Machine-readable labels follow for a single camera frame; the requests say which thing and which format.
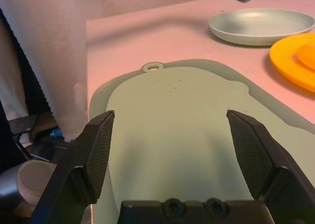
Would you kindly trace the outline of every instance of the white cloth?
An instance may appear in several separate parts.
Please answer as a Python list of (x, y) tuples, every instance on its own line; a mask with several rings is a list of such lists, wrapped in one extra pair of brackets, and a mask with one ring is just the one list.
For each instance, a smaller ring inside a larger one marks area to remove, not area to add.
[(189, 0), (0, 0), (65, 141), (88, 122), (85, 20)]
[(0, 20), (0, 100), (8, 120), (27, 116), (21, 72), (9, 33)]

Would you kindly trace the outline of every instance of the plate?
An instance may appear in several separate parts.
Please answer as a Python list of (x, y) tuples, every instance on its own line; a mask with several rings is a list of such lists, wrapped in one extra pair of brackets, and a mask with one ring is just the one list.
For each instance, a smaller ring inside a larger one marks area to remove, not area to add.
[(296, 56), (304, 45), (315, 43), (315, 33), (305, 33), (282, 39), (270, 49), (270, 59), (277, 70), (293, 83), (315, 92), (315, 70)]
[(308, 32), (314, 25), (311, 15), (276, 8), (230, 11), (209, 21), (218, 38), (251, 46), (271, 46), (285, 37)]

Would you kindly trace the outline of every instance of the dark fabric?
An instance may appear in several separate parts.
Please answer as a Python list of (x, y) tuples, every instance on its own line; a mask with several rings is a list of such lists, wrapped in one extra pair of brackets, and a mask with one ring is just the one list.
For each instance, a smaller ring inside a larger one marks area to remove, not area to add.
[(27, 161), (13, 140), (9, 122), (0, 102), (0, 174)]
[(37, 78), (1, 9), (0, 21), (2, 21), (7, 28), (17, 53), (24, 87), (25, 101), (29, 114), (33, 115), (50, 111), (50, 107), (46, 101), (43, 91), (41, 90)]

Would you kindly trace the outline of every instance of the white curtain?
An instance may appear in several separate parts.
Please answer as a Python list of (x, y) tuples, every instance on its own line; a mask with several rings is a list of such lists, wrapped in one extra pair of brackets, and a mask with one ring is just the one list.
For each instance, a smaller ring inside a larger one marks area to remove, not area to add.
[(88, 122), (85, 20), (183, 1), (0, 0), (0, 8), (70, 141)]

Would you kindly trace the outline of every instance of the black textured pad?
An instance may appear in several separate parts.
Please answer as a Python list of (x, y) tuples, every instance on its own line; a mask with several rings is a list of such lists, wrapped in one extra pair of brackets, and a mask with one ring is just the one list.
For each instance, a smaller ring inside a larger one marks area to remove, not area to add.
[(31, 224), (79, 224), (100, 197), (109, 158), (114, 112), (103, 113), (72, 141), (48, 182)]
[(273, 163), (251, 125), (240, 119), (238, 115), (249, 118), (245, 114), (233, 111), (227, 114), (236, 158), (252, 197), (258, 199), (272, 174)]
[(85, 165), (96, 199), (100, 197), (105, 178), (113, 120), (113, 116), (108, 117), (99, 126)]

